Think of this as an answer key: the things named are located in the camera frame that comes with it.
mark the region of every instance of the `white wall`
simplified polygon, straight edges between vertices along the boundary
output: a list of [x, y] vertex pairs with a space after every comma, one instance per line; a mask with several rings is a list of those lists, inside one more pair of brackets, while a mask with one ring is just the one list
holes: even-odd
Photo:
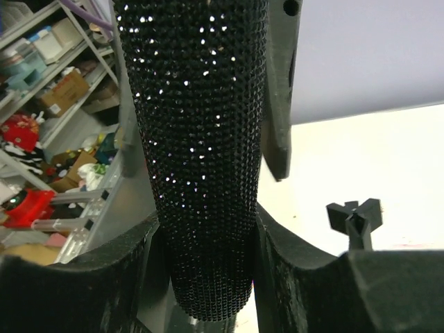
[[293, 123], [444, 101], [444, 1], [304, 0]]

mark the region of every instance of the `white floor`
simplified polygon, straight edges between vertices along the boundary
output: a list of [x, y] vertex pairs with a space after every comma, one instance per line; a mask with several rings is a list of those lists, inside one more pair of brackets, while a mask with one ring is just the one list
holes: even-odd
[[[290, 231], [340, 255], [348, 240], [325, 206], [378, 198], [374, 249], [444, 248], [444, 105], [294, 126], [292, 149], [289, 179], [274, 182], [264, 163], [259, 179], [259, 202]], [[258, 332], [254, 298], [237, 322]]]

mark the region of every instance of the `white backdrop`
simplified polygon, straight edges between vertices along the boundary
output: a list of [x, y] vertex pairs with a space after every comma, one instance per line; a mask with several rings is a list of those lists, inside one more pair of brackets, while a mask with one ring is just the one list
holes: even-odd
[[[290, 176], [275, 182], [265, 163], [258, 201], [273, 218], [333, 255], [348, 238], [330, 229], [325, 206], [381, 200], [375, 250], [444, 249], [444, 105], [293, 126]], [[258, 333], [252, 297], [236, 333]]]
[[293, 123], [444, 101], [444, 1], [303, 1]]

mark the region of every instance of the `shelf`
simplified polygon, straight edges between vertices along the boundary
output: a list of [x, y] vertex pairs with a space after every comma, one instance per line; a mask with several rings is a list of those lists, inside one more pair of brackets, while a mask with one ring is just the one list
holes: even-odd
[[44, 243], [49, 235], [40, 231], [14, 231], [0, 226], [0, 244], [5, 247], [22, 244]]
[[[107, 63], [111, 65], [114, 61], [109, 60]], [[49, 127], [48, 130], [45, 131], [45, 134], [40, 139], [43, 149], [47, 148], [51, 142], [60, 134], [63, 128], [69, 123], [72, 117], [80, 110], [82, 104], [88, 99], [91, 93], [97, 88], [100, 82], [105, 78], [107, 72], [103, 65], [98, 65], [97, 68], [92, 71], [92, 73], [88, 74], [85, 80], [89, 83], [89, 90], [80, 100], [77, 101], [76, 104], [70, 107], [68, 111], [66, 111], [60, 118], [57, 119], [48, 119], [45, 121], [45, 127]]]
[[55, 78], [65, 67], [67, 67], [71, 62], [73, 62], [85, 49], [87, 44], [82, 41], [78, 46], [73, 48], [67, 54], [61, 57], [59, 62], [56, 64], [48, 66], [46, 70], [42, 73], [43, 79], [37, 83], [34, 88], [22, 94], [22, 97], [18, 101], [9, 103], [6, 107], [0, 110], [0, 124], [4, 123], [11, 117], [18, 109], [24, 106], [30, 101], [41, 89], [43, 89], [53, 78]]
[[6, 97], [0, 101], [0, 110], [3, 109], [5, 106], [7, 106], [9, 102], [11, 102], [14, 99], [15, 94], [16, 94], [15, 90], [10, 90], [8, 92]]
[[111, 46], [104, 46], [101, 47], [100, 49], [98, 49], [97, 51], [99, 51], [99, 54], [104, 57], [104, 56], [108, 56], [109, 54], [113, 54], [114, 50], [112, 49]]
[[11, 178], [18, 175], [19, 173], [11, 168], [9, 165], [5, 164], [0, 168], [0, 179]]
[[116, 92], [113, 96], [111, 96], [108, 99], [103, 99], [102, 101], [92, 101], [90, 104], [85, 106], [84, 111], [88, 114], [94, 114], [119, 105], [120, 105], [120, 97], [119, 93]]
[[82, 147], [85, 139], [91, 135], [99, 134], [103, 125], [88, 114], [82, 112], [83, 108], [77, 112], [63, 129], [63, 135], [59, 135], [53, 143], [45, 149], [47, 160], [54, 155], [64, 153], [65, 151], [76, 151]]
[[46, 7], [43, 7], [34, 15], [24, 19], [22, 22], [19, 22], [12, 28], [6, 30], [5, 33], [0, 37], [0, 49], [8, 46], [10, 43], [20, 38], [24, 33], [37, 26], [41, 21], [51, 16], [60, 8], [61, 7], [58, 1], [54, 1]]

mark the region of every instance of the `black plastic bracket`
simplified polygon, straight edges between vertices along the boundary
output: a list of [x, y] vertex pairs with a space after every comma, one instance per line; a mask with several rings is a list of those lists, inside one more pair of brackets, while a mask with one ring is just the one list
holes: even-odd
[[302, 0], [269, 3], [262, 153], [273, 177], [289, 175], [291, 95]]
[[381, 203], [368, 199], [362, 205], [349, 201], [344, 206], [331, 203], [327, 206], [330, 226], [350, 240], [350, 250], [372, 250], [371, 232], [382, 225]]

